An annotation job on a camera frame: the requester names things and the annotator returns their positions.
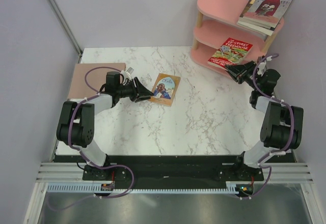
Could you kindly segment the red Treehouse book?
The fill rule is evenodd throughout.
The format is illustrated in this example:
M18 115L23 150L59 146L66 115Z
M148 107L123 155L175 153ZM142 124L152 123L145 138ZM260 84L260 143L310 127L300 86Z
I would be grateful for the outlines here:
M221 69L226 69L227 65L240 64L251 51L253 44L228 38L222 46L215 51L207 63Z

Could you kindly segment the tan Othello book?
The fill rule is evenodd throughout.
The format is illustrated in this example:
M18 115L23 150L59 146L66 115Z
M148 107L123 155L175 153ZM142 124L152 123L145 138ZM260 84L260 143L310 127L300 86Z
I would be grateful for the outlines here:
M150 102L172 106L181 77L160 73L152 89Z

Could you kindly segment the brown cardboard file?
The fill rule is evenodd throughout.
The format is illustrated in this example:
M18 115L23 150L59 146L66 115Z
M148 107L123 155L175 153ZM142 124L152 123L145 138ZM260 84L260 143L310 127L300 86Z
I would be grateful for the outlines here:
M106 82L107 72L120 72L125 69L125 63L76 64L68 99L83 99L94 96Z

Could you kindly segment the pink Shakespeare story book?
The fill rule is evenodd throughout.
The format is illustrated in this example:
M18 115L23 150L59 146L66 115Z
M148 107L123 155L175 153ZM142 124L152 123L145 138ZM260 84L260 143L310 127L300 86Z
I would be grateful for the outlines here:
M292 0L255 0L244 13L244 19L276 27Z

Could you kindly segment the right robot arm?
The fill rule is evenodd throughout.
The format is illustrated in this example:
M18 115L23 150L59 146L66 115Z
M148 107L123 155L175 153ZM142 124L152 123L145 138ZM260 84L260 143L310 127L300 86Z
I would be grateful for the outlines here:
M245 82L253 88L249 103L252 108L264 113L260 140L239 155L233 167L233 174L239 180L245 180L251 175L251 168L261 168L273 156L284 155L288 150L298 148L302 138L304 110L274 96L274 88L281 77L278 71L267 69L260 75L258 70L253 61L226 66L226 71L235 82Z

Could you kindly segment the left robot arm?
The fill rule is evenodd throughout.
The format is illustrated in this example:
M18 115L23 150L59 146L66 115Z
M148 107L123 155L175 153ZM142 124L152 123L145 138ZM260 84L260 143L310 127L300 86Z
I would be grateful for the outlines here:
M87 163L95 167L94 174L99 179L106 180L111 176L112 168L107 154L94 140L95 116L115 107L122 98L137 103L152 96L153 93L143 86L137 77L131 78L129 72L110 71L96 95L81 102L63 103L56 132L57 139L78 151Z

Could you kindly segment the pink three-tier shelf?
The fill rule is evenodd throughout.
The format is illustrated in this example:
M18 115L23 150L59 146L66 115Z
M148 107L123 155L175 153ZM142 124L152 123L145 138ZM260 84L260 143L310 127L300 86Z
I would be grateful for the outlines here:
M229 78L223 68L208 64L209 58L228 39L233 38L253 45L243 64L267 54L277 33L284 25L284 18L276 27L272 36L258 37L256 30L249 30L237 25L240 14L248 0L197 0L198 16L194 27L194 42L191 49L192 60L216 73Z

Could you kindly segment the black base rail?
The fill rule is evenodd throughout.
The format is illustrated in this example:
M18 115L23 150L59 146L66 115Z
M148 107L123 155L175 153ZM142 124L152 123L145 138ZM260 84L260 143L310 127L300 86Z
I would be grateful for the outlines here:
M189 177L217 181L262 181L262 169L246 166L242 155L138 155L109 156L109 165L129 167L138 180L141 177Z

